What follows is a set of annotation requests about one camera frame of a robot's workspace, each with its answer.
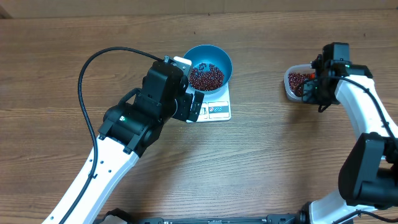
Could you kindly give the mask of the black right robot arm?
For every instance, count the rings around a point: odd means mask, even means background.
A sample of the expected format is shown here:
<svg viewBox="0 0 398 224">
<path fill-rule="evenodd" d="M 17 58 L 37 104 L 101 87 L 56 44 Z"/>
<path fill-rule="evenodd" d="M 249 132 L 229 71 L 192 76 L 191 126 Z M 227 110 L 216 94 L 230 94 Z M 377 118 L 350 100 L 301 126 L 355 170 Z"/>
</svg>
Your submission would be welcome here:
<svg viewBox="0 0 398 224">
<path fill-rule="evenodd" d="M 352 223 L 369 215 L 386 223 L 395 218 L 376 210 L 397 206 L 397 125 L 379 99 L 373 75 L 355 65 L 349 45 L 333 42 L 311 62 L 315 75 L 295 87 L 303 103 L 324 112 L 342 105 L 356 136 L 356 144 L 338 175 L 338 188 L 320 200 L 307 203 L 297 223 Z"/>
</svg>

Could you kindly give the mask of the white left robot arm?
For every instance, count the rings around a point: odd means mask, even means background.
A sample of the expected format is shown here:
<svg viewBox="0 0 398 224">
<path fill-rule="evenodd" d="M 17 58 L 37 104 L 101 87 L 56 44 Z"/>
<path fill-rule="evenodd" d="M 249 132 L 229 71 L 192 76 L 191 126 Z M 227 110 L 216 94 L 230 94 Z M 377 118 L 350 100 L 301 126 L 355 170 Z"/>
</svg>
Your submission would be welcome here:
<svg viewBox="0 0 398 224">
<path fill-rule="evenodd" d="M 170 119 L 196 122 L 204 94 L 189 93 L 192 62 L 155 61 L 142 82 L 108 109 L 96 144 L 45 223 L 93 223 L 114 188 Z"/>
</svg>

